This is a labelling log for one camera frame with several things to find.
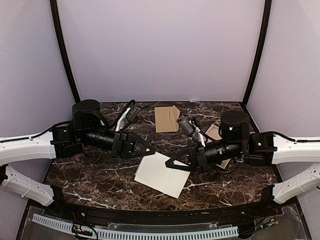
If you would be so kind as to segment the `beige ornate letter sheet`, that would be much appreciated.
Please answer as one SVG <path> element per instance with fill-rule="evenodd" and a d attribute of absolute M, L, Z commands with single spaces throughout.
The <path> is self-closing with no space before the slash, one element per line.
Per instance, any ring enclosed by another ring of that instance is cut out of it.
<path fill-rule="evenodd" d="M 178 198 L 190 172 L 166 167 L 170 158 L 159 152 L 142 158 L 134 180 L 165 195 Z"/>

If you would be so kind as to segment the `brown paper envelope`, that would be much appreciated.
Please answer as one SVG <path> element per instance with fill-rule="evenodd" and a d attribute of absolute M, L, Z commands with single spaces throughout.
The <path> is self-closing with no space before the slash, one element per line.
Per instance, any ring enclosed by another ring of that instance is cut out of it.
<path fill-rule="evenodd" d="M 155 107 L 155 132 L 173 133 L 179 130 L 177 122 L 180 117 L 180 110 L 175 106 Z"/>

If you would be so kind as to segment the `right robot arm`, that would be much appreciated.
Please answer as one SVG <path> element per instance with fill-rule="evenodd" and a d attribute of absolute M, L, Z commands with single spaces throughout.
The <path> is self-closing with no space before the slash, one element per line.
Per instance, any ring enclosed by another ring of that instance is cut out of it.
<path fill-rule="evenodd" d="M 312 165 L 290 179 L 275 183 L 262 190 L 261 201 L 255 205 L 255 213 L 266 217 L 287 200 L 320 184 L 319 137 L 288 137 L 275 131 L 250 132 L 250 116 L 240 111 L 227 111 L 220 117 L 220 140 L 209 143 L 196 141 L 166 161 L 167 168 L 205 173 L 211 164 L 236 157 L 253 166 L 271 166 L 283 163 L 307 162 Z"/>

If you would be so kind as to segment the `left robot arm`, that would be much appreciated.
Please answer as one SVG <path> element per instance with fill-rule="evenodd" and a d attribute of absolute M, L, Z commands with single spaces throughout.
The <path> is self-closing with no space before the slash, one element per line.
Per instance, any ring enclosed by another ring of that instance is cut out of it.
<path fill-rule="evenodd" d="M 35 135 L 1 138 L 0 187 L 23 198 L 50 207 L 60 218 L 71 213 L 63 191 L 56 186 L 35 181 L 15 170 L 11 163 L 35 159 L 65 159 L 84 152 L 85 147 L 107 151 L 113 158 L 132 159 L 155 154 L 148 142 L 127 127 L 141 114 L 141 107 L 131 100 L 116 120 L 109 124 L 94 99 L 72 106 L 72 119 L 57 123 Z"/>

